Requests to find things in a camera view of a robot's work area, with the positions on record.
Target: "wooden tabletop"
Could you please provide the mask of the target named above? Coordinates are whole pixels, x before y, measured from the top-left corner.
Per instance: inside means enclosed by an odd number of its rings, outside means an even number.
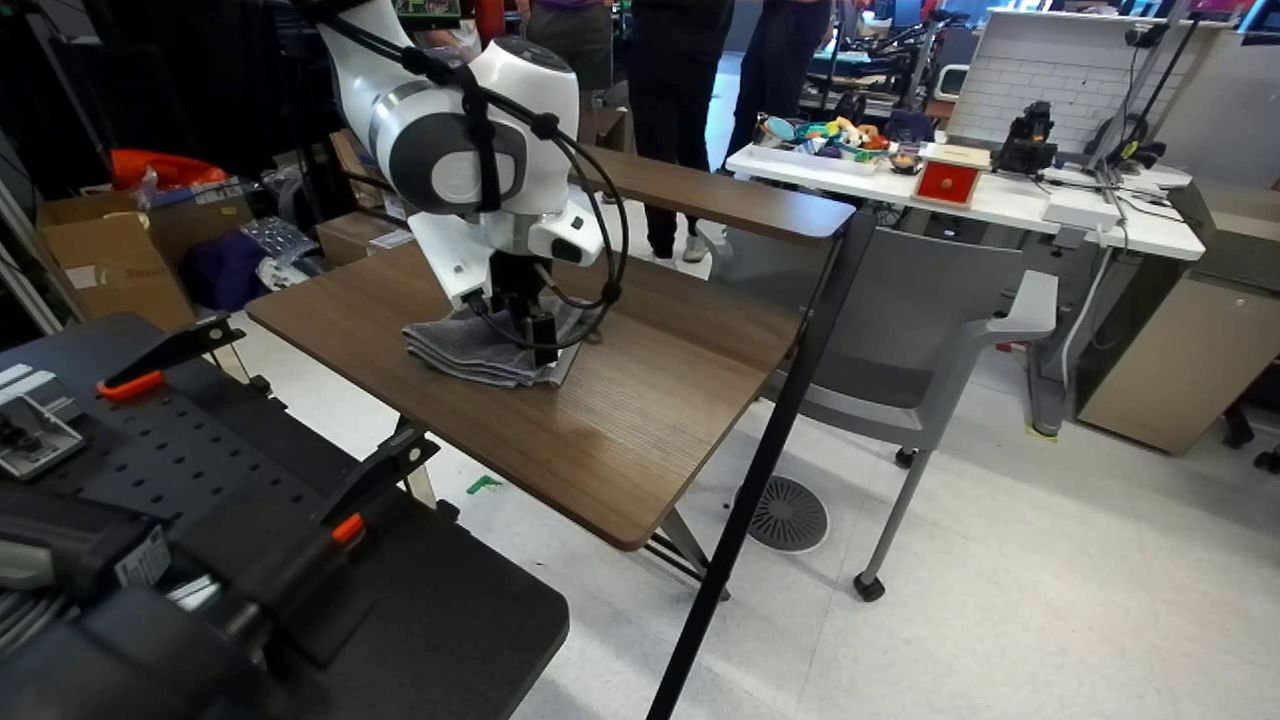
[[[399,327],[445,315],[415,248],[246,315],[617,546],[656,532],[794,336],[791,315],[632,260],[602,341],[579,349],[564,387],[479,387],[409,355]]]
[[[623,154],[609,149],[591,149],[591,154],[611,176],[621,197],[634,197],[642,203],[660,203],[672,210],[763,232],[771,238],[833,238],[852,217],[852,203],[825,199],[812,192],[742,184],[733,176],[707,176],[696,169],[674,169],[674,163]]]

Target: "person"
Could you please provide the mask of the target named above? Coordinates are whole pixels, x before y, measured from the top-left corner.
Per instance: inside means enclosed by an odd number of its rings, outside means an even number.
[[[596,101],[611,82],[611,0],[515,0],[525,35],[556,52]]]
[[[763,0],[750,31],[726,154],[756,141],[756,116],[799,116],[799,88],[812,52],[833,31],[833,0]]]
[[[683,169],[707,169],[707,107],[733,0],[632,0],[632,118],[634,151]],[[656,260],[674,252],[674,210],[642,206]],[[711,232],[683,217],[683,264],[707,255]]]

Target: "chair backrest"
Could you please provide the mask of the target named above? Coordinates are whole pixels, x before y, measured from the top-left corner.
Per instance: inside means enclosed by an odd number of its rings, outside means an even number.
[[[911,409],[943,373],[952,341],[1009,305],[1024,255],[895,226],[852,238],[867,248],[817,385]],[[733,270],[715,278],[782,306],[802,306],[825,270],[825,248],[760,252],[760,238],[733,237],[733,255]]]

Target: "white wall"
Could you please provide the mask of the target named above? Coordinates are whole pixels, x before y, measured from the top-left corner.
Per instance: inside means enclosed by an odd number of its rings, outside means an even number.
[[[1280,181],[1280,44],[1220,35],[1158,124],[1158,141],[1174,169],[1220,184],[1273,186]]]
[[[1029,105],[1048,101],[1055,149],[1080,154],[1096,129],[1120,111],[1128,67],[1146,60],[1146,52],[1124,44],[1128,26],[1134,26],[1134,21],[1080,11],[993,11],[948,131],[961,141],[1003,145],[1009,124]],[[1208,57],[1210,35],[1220,35],[1220,26],[1203,26],[1186,44],[1154,116],[1174,101],[1197,60]]]

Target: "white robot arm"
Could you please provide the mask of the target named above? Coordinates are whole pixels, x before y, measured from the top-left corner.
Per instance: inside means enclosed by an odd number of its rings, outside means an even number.
[[[479,129],[493,137],[488,151],[475,145],[462,88],[369,46],[412,46],[391,0],[343,5],[319,21],[319,35],[335,63],[343,118],[383,181],[418,206],[409,226],[450,306],[499,290],[488,270],[493,252],[596,264],[602,237],[596,217],[571,203],[568,154],[528,129],[528,116],[556,116],[556,129],[576,137],[579,88],[561,57],[497,38],[458,72],[528,111],[515,118],[513,107],[488,107]]]

